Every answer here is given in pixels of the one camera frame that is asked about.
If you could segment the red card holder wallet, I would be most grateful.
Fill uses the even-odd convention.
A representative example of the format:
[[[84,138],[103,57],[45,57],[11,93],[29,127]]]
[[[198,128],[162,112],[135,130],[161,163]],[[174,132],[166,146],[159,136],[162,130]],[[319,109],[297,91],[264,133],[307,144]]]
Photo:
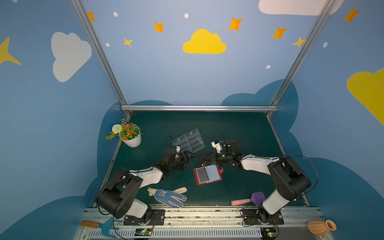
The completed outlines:
[[[209,165],[194,169],[197,186],[222,181],[223,170],[217,165]]]

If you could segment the dark credit card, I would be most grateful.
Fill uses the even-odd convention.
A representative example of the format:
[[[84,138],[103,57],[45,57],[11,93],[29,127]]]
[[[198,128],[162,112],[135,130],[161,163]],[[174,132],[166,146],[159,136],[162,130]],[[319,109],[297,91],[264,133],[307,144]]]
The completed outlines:
[[[207,183],[209,181],[209,176],[205,167],[197,169],[197,175],[200,184]]]

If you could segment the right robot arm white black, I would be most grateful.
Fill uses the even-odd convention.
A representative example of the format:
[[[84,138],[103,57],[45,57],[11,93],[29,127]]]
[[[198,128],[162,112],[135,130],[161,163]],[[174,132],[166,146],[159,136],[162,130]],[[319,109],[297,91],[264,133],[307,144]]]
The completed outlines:
[[[292,156],[260,157],[241,153],[235,141],[212,142],[214,151],[209,155],[199,156],[199,167],[194,169],[197,185],[221,181],[220,165],[230,163],[236,168],[255,171],[272,177],[276,189],[262,202],[261,194],[252,194],[246,200],[231,201],[231,206],[254,203],[258,206],[257,218],[261,223],[278,215],[280,210],[311,187],[308,175],[299,167]]]

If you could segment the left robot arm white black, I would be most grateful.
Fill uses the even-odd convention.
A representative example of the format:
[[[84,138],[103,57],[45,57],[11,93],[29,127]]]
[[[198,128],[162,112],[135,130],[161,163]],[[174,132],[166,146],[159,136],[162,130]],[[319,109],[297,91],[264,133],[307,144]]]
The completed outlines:
[[[173,170],[183,171],[191,164],[194,154],[179,147],[167,147],[161,159],[152,167],[129,171],[118,169],[96,196],[95,202],[116,219],[125,215],[146,223],[152,208],[136,198],[139,190],[164,181]]]

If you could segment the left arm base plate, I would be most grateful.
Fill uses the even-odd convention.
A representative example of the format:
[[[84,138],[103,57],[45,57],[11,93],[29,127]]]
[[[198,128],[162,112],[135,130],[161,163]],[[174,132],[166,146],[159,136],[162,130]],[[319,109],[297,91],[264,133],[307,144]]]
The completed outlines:
[[[148,209],[141,218],[126,215],[124,226],[163,226],[165,220],[165,210]]]

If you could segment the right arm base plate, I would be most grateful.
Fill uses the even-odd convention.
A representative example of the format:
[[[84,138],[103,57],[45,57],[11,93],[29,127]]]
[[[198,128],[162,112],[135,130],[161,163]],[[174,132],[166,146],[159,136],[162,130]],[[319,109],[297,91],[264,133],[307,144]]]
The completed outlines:
[[[243,218],[242,226],[250,227],[254,225],[283,225],[284,220],[280,211],[271,215],[265,210],[241,209],[240,215]]]

